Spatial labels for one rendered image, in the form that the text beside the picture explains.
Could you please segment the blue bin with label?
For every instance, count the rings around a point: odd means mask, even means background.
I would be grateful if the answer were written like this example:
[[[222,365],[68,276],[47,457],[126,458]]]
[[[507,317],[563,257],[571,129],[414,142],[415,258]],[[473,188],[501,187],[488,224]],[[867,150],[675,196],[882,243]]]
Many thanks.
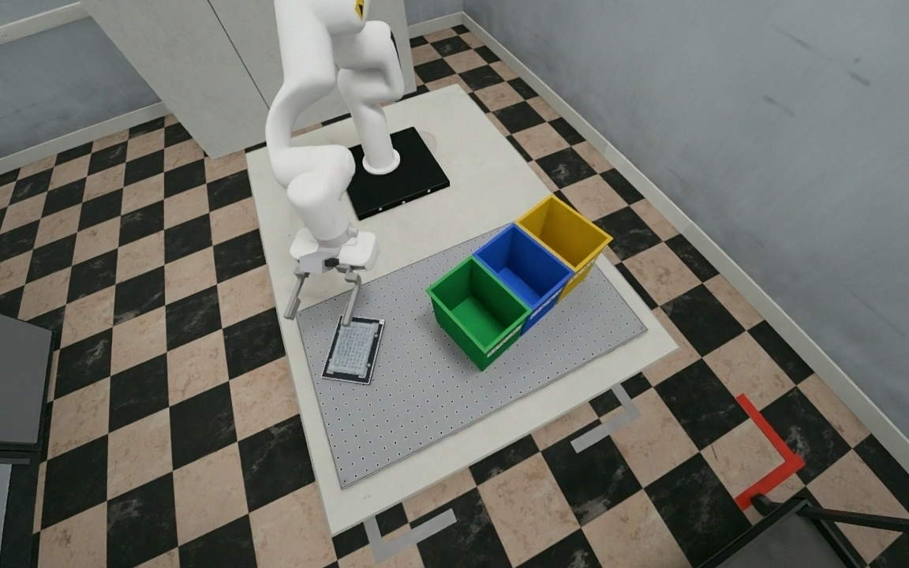
[[[520,337],[551,311],[576,274],[514,222],[472,255],[533,310]]]

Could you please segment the yellow recycle bin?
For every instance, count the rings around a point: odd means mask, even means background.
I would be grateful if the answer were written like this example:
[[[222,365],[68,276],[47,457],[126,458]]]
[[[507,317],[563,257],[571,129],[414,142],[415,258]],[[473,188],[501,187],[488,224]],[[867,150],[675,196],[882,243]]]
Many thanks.
[[[514,223],[576,272],[567,280],[556,305],[585,279],[602,249],[613,240],[552,194]]]

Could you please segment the green bin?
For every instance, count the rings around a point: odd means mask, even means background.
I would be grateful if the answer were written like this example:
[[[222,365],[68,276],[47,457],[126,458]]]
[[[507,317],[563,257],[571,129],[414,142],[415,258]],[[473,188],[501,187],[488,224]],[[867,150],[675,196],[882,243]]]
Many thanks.
[[[473,255],[425,291],[437,323],[481,371],[517,341],[533,313]]]

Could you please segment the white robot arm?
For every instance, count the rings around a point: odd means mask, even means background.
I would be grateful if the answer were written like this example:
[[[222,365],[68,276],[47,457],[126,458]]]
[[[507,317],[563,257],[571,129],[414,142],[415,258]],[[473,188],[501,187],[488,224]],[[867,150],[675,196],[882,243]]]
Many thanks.
[[[339,91],[363,145],[365,169],[385,175],[399,166],[378,102],[402,98],[402,70],[392,29],[382,21],[367,22],[369,3],[274,0],[284,80],[268,111],[266,145],[275,182],[287,189],[288,201],[318,244],[316,252],[298,257],[300,272],[329,272],[339,265],[333,256],[358,234],[340,203],[354,175],[351,152],[342,145],[291,148],[294,121],[335,87],[333,62],[342,68]]]

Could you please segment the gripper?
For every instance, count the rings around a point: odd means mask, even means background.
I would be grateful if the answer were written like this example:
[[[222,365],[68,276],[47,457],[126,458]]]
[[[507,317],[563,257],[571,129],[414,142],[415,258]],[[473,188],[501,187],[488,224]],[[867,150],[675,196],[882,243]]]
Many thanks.
[[[303,229],[298,231],[292,242],[290,254],[294,260],[299,263],[299,256],[316,252],[317,248],[317,242],[314,240],[313,236],[311,236],[308,229],[303,227]],[[340,321],[342,327],[350,327],[351,317],[353,317],[354,309],[356,309],[358,290],[360,290],[361,287],[361,278],[358,274],[353,273],[353,271],[369,272],[374,269],[379,249],[380,247],[378,242],[376,242],[374,234],[368,233],[368,231],[358,231],[358,234],[351,236],[351,239],[342,245],[342,248],[339,249],[339,254],[333,256],[333,258],[339,259],[339,265],[333,267],[333,269],[338,271],[338,273],[344,274],[344,282],[353,283],[350,301],[349,303],[346,303],[344,313],[342,314],[342,321]],[[298,312],[298,307],[301,303],[298,299],[298,294],[300,293],[303,281],[308,279],[309,273],[300,272],[299,268],[295,268],[293,274],[296,276],[297,281],[285,312],[282,314],[283,319],[291,321],[294,321],[294,317]]]

